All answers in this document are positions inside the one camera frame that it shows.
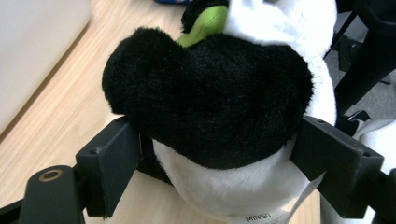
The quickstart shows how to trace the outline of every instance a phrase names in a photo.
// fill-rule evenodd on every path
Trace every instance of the wooden table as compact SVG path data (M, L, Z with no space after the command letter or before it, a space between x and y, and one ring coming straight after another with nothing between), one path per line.
M138 26L177 38L183 6L152 0L91 0L91 21L27 106L0 137L0 207L23 197L28 178L46 167L73 166L75 154L116 116L101 89L106 60ZM319 223L315 192L291 223ZM190 208L170 186L135 172L113 218L87 223L224 223Z

